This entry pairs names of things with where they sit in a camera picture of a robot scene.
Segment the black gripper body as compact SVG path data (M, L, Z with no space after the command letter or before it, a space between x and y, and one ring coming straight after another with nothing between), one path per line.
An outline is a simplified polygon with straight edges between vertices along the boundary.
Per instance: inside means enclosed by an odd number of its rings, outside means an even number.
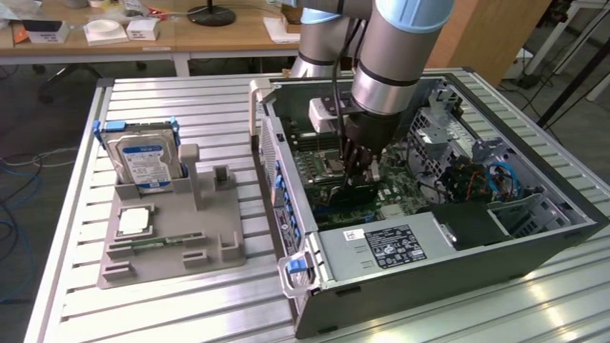
M346 151L353 153L364 148L380 155L396 135L400 119L400 114L380 115L366 111L350 114L345 122Z

